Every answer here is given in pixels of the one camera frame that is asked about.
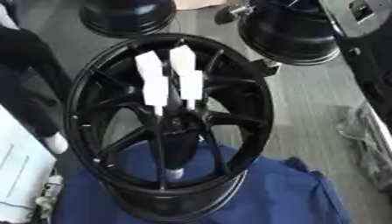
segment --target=blue cloth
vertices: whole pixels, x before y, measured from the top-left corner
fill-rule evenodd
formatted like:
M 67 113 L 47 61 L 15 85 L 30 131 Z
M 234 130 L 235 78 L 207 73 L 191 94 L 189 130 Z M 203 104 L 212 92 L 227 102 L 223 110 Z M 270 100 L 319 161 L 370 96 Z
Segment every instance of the blue cloth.
M 128 172 L 153 179 L 147 145 L 126 150 L 118 161 Z M 228 160 L 235 149 L 221 147 Z M 185 168 L 186 179 L 212 170 L 206 145 Z M 98 181 L 81 169 L 63 189 L 54 224 L 143 224 L 120 210 Z M 248 170 L 238 193 L 218 212 L 197 224 L 347 224 L 349 217 L 331 183 L 318 171 L 308 171 L 299 159 L 276 161 L 260 157 Z

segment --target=concrete floor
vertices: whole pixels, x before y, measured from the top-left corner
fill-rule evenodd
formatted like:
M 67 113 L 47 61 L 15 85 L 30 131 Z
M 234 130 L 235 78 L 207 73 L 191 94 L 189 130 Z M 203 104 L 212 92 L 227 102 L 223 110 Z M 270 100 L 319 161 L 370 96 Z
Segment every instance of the concrete floor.
M 342 10 L 346 6 L 343 2 L 329 2 L 341 18 L 347 17 Z M 79 21 L 79 7 L 80 0 L 34 0 L 23 1 L 20 11 L 22 26 L 47 41 L 72 77 L 97 53 L 121 41 L 88 31 Z M 214 24 L 216 10 L 179 11 L 177 20 L 167 31 L 217 39 L 251 60 L 259 59 L 260 56 L 241 41 L 235 24 Z M 379 23 L 381 20 L 377 17 L 369 23 Z M 279 75 L 269 77 L 267 81 L 273 95 L 276 120 L 263 155 L 270 158 L 297 156 L 311 168 L 322 171 L 334 183 L 352 215 L 353 223 L 392 223 L 388 198 L 376 192 L 358 168 L 356 145 L 340 136 L 336 130 L 347 109 L 363 101 L 361 91 L 342 58 L 322 66 L 284 66 Z M 27 86 L 49 92 L 38 78 L 31 79 Z M 60 112 L 61 108 L 50 109 L 51 115 L 59 122 Z M 226 129 L 223 133 L 225 131 L 226 140 L 235 144 L 234 131 Z M 59 158 L 59 168 L 66 175 L 77 164 L 70 151 Z

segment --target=rim lip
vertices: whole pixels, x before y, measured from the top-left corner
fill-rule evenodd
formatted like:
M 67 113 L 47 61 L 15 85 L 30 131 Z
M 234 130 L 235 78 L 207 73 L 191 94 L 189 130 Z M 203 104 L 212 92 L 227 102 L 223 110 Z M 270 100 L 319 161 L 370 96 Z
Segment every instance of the rim lip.
M 316 66 L 319 64 L 326 63 L 330 60 L 334 60 L 336 57 L 340 55 L 340 49 L 336 46 L 336 48 L 329 52 L 327 55 L 323 55 L 321 57 L 317 57 L 316 59 L 289 59 L 287 57 L 279 56 L 274 53 L 268 52 L 264 49 L 262 45 L 258 45 L 255 41 L 252 40 L 252 38 L 249 37 L 249 35 L 245 32 L 246 29 L 246 20 L 247 18 L 242 18 L 238 22 L 238 31 L 240 33 L 240 37 L 242 38 L 243 42 L 247 46 L 249 46 L 252 50 L 255 52 L 261 54 L 262 56 L 277 61 L 277 62 L 282 62 L 286 65 L 293 65 L 293 66 Z
M 80 21 L 91 31 L 98 35 L 102 35 L 108 38 L 117 38 L 117 39 L 129 39 L 129 38 L 137 38 L 141 35 L 150 35 L 155 32 L 159 32 L 168 26 L 176 15 L 176 5 L 174 2 L 171 2 L 171 13 L 164 18 L 164 20 L 155 21 L 152 23 L 148 23 L 147 27 L 140 31 L 110 31 L 103 28 L 100 28 L 93 23 L 89 23 L 86 18 L 86 13 L 84 13 L 83 7 L 80 8 Z
M 291 13 L 296 13 L 299 16 L 302 17 L 308 17 L 308 18 L 313 18 L 317 20 L 323 20 L 323 21 L 328 21 L 328 17 L 324 13 L 324 11 L 308 11 L 308 10 L 300 10 L 296 8 L 292 8 L 287 4 L 284 3 L 279 3 L 278 1 L 272 1 L 270 2 L 270 5 L 276 6 L 277 8 L 281 10 L 286 10 L 290 11 Z
M 182 216 L 175 216 L 175 217 L 163 217 L 163 216 L 156 216 L 154 215 L 153 217 L 148 216 L 148 215 L 142 215 L 139 214 L 135 211 L 131 212 L 132 215 L 135 217 L 145 220 L 145 221 L 159 221 L 159 222 L 164 222 L 164 223 L 187 223 L 190 221 L 195 221 L 198 219 L 201 219 L 203 217 L 206 217 L 210 214 L 213 214 L 217 212 L 219 209 L 224 207 L 240 190 L 240 187 L 242 186 L 243 182 L 245 181 L 245 178 L 247 177 L 248 172 L 245 171 L 244 173 L 240 174 L 238 177 L 234 178 L 232 181 L 233 183 L 231 184 L 230 188 L 226 190 L 221 196 L 223 196 L 220 199 L 217 199 L 212 205 L 203 207 L 197 212 L 193 212 L 187 215 L 182 215 Z M 124 210 L 124 211 L 131 211 L 131 207 L 129 207 L 129 204 L 127 204 L 126 200 L 123 200 L 121 198 L 121 194 L 116 192 L 116 189 L 112 188 L 110 189 L 110 186 L 103 185 L 105 187 L 105 190 L 112 196 L 114 196 L 115 202 L 118 202 L 118 206 Z
M 91 68 L 97 67 L 96 65 L 104 65 L 106 62 L 111 60 L 113 57 L 118 55 L 118 53 L 122 53 L 123 51 L 128 50 L 128 46 L 132 46 L 133 43 L 138 43 L 139 45 L 143 45 L 146 43 L 153 43 L 157 42 L 159 40 L 172 40 L 172 39 L 184 39 L 186 41 L 190 42 L 204 42 L 207 43 L 208 46 L 210 47 L 219 47 L 220 49 L 223 49 L 225 51 L 225 55 L 229 57 L 232 61 L 235 61 L 238 63 L 239 66 L 241 66 L 243 69 L 246 69 L 248 72 L 247 74 L 252 74 L 253 78 L 256 80 L 257 85 L 259 86 L 259 89 L 262 93 L 263 99 L 264 99 L 264 105 L 262 107 L 263 113 L 265 115 L 269 114 L 270 119 L 266 121 L 267 123 L 265 124 L 265 130 L 263 131 L 258 137 L 259 143 L 261 145 L 265 146 L 265 144 L 268 142 L 270 138 L 270 133 L 272 131 L 272 124 L 274 120 L 274 113 L 273 113 L 273 105 L 272 105 L 272 97 L 270 94 L 270 89 L 263 78 L 263 76 L 259 75 L 260 72 L 255 70 L 251 65 L 248 59 L 246 59 L 244 56 L 242 56 L 240 53 L 232 49 L 231 47 L 224 45 L 220 42 L 217 42 L 213 39 L 210 38 L 204 38 L 201 36 L 195 36 L 195 35 L 189 35 L 189 34 L 183 34 L 183 33 L 159 33 L 159 34 L 153 34 L 149 36 L 142 37 L 140 39 L 136 40 L 126 40 L 123 41 L 122 43 L 119 43 L 117 45 L 114 45 L 107 49 L 106 51 L 100 53 L 98 56 L 93 58 L 78 74 L 77 78 L 75 79 L 73 83 L 73 89 L 71 91 L 71 94 L 69 95 L 68 102 L 66 104 L 66 109 L 65 109 L 65 116 L 64 116 L 64 124 L 65 124 L 65 130 L 66 130 L 66 135 L 69 138 L 69 143 L 71 148 L 73 149 L 73 152 L 76 154 L 78 159 L 81 161 L 81 163 L 91 172 L 93 173 L 94 176 L 96 176 L 98 179 L 101 181 L 113 185 L 115 187 L 122 188 L 125 191 L 130 191 L 130 192 L 135 192 L 135 193 L 143 193 L 143 194 L 155 194 L 157 196 L 180 196 L 183 194 L 188 194 L 188 193 L 198 193 L 205 191 L 207 189 L 223 185 L 227 183 L 228 181 L 238 177 L 241 175 L 242 172 L 247 170 L 249 167 L 247 166 L 246 168 L 240 167 L 237 169 L 233 169 L 232 172 L 229 175 L 226 176 L 219 176 L 217 178 L 210 179 L 207 182 L 198 184 L 198 185 L 193 185 L 193 186 L 187 186 L 187 187 L 181 187 L 181 188 L 176 188 L 176 189 L 166 189 L 164 192 L 156 189 L 156 190 L 151 190 L 151 189 L 146 189 L 140 186 L 135 186 L 135 185 L 130 185 L 123 179 L 120 179 L 116 176 L 111 175 L 109 171 L 104 169 L 103 167 L 100 167 L 98 164 L 95 164 L 92 159 L 90 161 L 84 157 L 80 153 L 79 150 L 80 148 L 84 148 L 83 146 L 83 141 L 81 140 L 81 136 L 79 135 L 79 132 L 74 131 L 78 129 L 78 125 L 76 124 L 75 120 L 73 119 L 73 111 L 75 111 L 76 107 L 78 106 L 78 100 L 80 99 L 80 95 L 82 92 L 82 87 L 84 87 L 87 82 L 89 81 L 89 78 L 91 77 L 91 73 L 89 72 Z M 252 163 L 257 160 L 257 157 L 252 157 Z

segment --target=wheel rim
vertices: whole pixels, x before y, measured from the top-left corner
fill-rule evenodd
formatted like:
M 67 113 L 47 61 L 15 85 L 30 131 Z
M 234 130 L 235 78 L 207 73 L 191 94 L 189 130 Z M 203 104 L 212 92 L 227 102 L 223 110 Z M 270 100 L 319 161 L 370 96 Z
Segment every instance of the wheel rim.
M 143 81 L 136 72 L 134 57 L 154 50 L 161 60 L 167 61 L 168 50 L 184 43 L 196 52 L 198 69 L 203 70 L 206 75 L 205 95 L 216 99 L 229 113 L 210 111 L 205 101 L 202 101 L 195 112 L 184 111 L 182 106 L 179 106 L 173 110 L 167 109 L 164 117 L 157 119 L 152 116 L 152 110 L 143 105 Z M 122 64 L 127 67 L 124 71 L 132 75 L 113 72 Z M 171 80 L 175 83 L 175 75 L 169 64 L 165 65 L 165 74 L 172 77 Z M 143 126 L 102 149 L 103 131 L 108 127 L 116 111 L 124 107 L 132 109 Z M 173 117 L 186 121 L 187 128 L 194 128 L 190 129 L 191 132 L 195 131 L 197 136 L 203 136 L 210 144 L 214 158 L 213 173 L 184 182 L 174 183 L 167 179 L 165 149 L 162 145 L 168 138 L 165 122 L 171 121 Z M 244 172 L 263 151 L 270 136 L 272 121 L 273 110 L 268 86 L 263 76 L 250 66 L 247 59 L 211 39 L 184 34 L 156 34 L 135 41 L 125 41 L 97 56 L 80 72 L 74 83 L 65 118 L 66 133 L 75 154 L 104 185 L 115 189 L 116 192 L 137 197 L 140 195 L 157 203 L 162 197 L 187 200 L 187 195 L 199 193 L 200 197 L 203 197 L 209 192 L 216 194 L 215 204 L 218 206 L 207 209 L 207 212 L 203 208 L 196 214 L 182 211 L 176 215 L 166 217 L 163 213 L 151 218 L 135 213 L 132 209 L 127 211 L 153 221 L 177 221 L 178 217 L 182 217 L 182 221 L 188 218 L 195 219 L 223 206 L 241 185 L 239 182 L 243 179 Z M 226 124 L 241 127 L 244 137 L 241 148 L 228 162 L 222 159 L 211 131 L 214 125 Z M 121 171 L 113 160 L 119 151 L 145 140 L 150 144 L 151 153 L 157 155 L 155 181 L 141 179 Z M 229 197 L 220 197 L 219 194 L 228 194 Z

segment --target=person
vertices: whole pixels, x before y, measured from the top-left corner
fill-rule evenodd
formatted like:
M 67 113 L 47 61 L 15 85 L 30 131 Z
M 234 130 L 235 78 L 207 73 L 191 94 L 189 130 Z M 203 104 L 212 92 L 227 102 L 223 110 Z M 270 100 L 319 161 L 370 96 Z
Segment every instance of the person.
M 19 28 L 12 18 L 15 15 L 9 0 L 0 0 L 0 103 L 21 123 L 33 127 L 50 151 L 60 154 L 68 148 L 67 140 L 22 87 L 18 71 L 34 69 L 62 103 L 72 82 L 50 47 L 35 33 Z

